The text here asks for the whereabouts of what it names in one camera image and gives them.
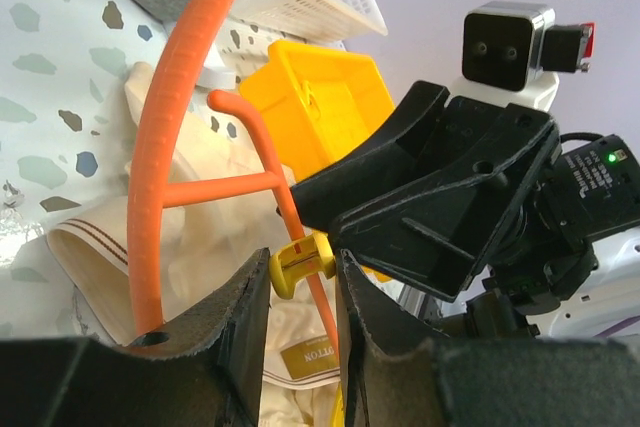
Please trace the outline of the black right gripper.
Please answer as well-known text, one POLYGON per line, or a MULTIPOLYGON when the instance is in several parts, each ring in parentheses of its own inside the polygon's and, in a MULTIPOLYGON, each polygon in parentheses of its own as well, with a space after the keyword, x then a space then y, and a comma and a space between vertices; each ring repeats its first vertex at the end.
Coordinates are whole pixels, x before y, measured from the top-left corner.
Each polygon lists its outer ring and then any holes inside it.
POLYGON ((560 154, 541 111, 447 111, 414 180, 341 215, 329 239, 356 260, 451 301, 488 262, 487 289, 569 297, 593 244, 639 225, 639 162, 617 135, 560 154))

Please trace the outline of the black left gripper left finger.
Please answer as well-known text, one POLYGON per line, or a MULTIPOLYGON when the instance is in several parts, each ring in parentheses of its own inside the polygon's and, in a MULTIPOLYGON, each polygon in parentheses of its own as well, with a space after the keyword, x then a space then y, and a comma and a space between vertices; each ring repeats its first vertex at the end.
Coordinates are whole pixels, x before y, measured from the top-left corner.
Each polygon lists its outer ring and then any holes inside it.
POLYGON ((2 341, 2 425, 257 425, 269 256, 256 250, 222 287, 125 347, 2 341))

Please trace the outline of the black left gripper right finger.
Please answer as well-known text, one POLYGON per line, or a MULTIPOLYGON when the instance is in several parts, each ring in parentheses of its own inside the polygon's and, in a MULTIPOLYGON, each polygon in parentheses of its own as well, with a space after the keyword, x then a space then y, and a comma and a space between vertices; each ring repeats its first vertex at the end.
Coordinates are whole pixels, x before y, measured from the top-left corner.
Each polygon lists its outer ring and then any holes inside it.
POLYGON ((636 426, 639 349, 613 340, 450 338, 336 255, 347 426, 636 426))

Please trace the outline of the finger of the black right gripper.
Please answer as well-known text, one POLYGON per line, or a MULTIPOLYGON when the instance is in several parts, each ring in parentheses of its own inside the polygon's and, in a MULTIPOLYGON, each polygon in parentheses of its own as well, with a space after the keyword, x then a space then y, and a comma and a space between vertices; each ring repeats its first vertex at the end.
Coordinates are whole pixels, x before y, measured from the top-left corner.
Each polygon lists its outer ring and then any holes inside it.
POLYGON ((292 188, 302 223, 327 231, 340 215, 399 186, 443 114, 449 89, 416 81, 377 130, 343 159, 292 188))

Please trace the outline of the yellow clothespin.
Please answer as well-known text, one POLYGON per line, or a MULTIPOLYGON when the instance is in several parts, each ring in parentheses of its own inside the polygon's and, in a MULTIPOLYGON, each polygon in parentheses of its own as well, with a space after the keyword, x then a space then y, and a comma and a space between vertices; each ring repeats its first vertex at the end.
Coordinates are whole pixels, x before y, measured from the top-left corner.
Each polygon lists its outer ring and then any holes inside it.
POLYGON ((314 274, 326 279, 336 274, 336 261, 326 234, 318 231, 295 240, 273 254, 269 274, 276 294, 285 300, 294 297, 297 284, 314 274))
POLYGON ((337 384, 337 389, 335 393, 335 399, 333 402, 333 407, 331 410, 330 427, 344 427, 345 426, 345 410, 344 410, 344 398, 342 392, 342 385, 340 383, 337 384))

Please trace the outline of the cream underwear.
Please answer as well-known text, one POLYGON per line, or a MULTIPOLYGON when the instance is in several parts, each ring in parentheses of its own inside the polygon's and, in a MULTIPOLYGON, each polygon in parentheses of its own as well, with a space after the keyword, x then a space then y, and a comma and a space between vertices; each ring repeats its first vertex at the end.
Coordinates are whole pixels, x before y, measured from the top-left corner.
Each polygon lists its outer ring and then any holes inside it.
MULTIPOLYGON (((198 90, 181 125, 170 180, 258 173, 260 159, 240 123, 208 108, 198 90)), ((116 197, 59 223, 48 246, 118 344, 136 334, 129 294, 127 200, 116 197)), ((289 235, 268 191, 167 209, 160 237, 162 303, 173 319, 226 283, 259 248, 278 250, 289 235)), ((272 296, 259 422, 329 426, 339 369, 306 283, 294 297, 272 296)))

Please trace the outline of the orange hanger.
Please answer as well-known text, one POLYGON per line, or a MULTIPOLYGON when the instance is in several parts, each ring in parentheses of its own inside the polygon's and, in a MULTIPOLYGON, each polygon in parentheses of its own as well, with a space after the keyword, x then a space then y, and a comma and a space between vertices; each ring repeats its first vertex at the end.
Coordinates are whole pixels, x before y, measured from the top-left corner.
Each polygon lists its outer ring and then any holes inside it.
MULTIPOLYGON (((172 156, 191 92, 212 42, 234 0, 190 0, 161 54, 143 107, 132 159, 127 204, 129 291, 137 334, 164 322, 161 298, 160 234, 166 208, 193 205, 269 190, 292 243, 308 236, 296 210, 283 168, 260 114, 237 94, 215 90, 208 106, 236 117, 247 129, 264 168, 241 177, 168 181, 172 156)), ((320 278, 305 280, 333 346, 336 321, 320 278)))

